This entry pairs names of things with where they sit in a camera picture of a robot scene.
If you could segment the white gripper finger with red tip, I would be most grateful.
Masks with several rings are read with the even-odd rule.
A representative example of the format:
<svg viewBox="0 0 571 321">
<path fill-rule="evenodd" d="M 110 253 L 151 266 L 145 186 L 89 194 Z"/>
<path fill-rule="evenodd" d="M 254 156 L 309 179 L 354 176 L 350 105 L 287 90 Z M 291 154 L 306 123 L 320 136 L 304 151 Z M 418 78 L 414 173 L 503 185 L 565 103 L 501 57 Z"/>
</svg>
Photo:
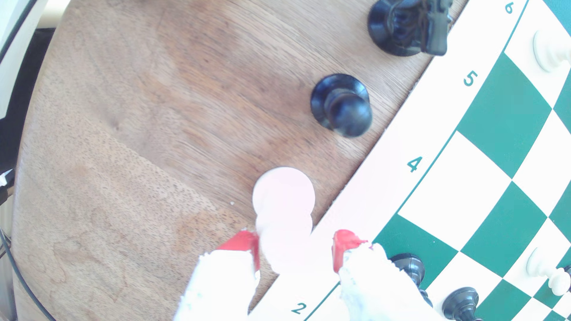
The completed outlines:
<svg viewBox="0 0 571 321">
<path fill-rule="evenodd" d="M 259 236 L 249 230 L 200 255 L 173 320 L 247 320 L 260 265 Z"/>
<path fill-rule="evenodd" d="M 381 244 L 337 230 L 332 256 L 350 320 L 443 320 Z"/>
</svg>

